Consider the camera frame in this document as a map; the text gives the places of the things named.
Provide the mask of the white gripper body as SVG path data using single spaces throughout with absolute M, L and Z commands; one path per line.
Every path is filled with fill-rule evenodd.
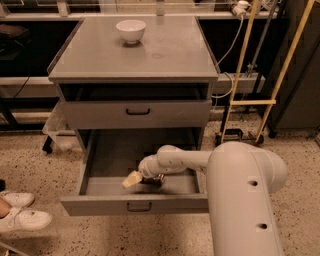
M 160 174 L 174 174 L 186 170 L 185 166 L 161 165 L 156 155 L 145 157 L 138 165 L 138 171 L 144 178 L 154 178 Z

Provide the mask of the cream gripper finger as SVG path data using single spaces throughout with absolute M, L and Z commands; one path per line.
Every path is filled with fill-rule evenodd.
M 134 170 L 123 180 L 122 187 L 127 189 L 135 184 L 140 183 L 142 179 L 143 179 L 142 174 Z

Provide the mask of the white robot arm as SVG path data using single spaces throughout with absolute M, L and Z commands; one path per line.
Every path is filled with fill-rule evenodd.
M 287 179 L 281 157 L 236 141 L 212 151 L 165 145 L 141 160 L 122 186 L 186 169 L 206 174 L 214 256 L 285 256 L 270 200 Z

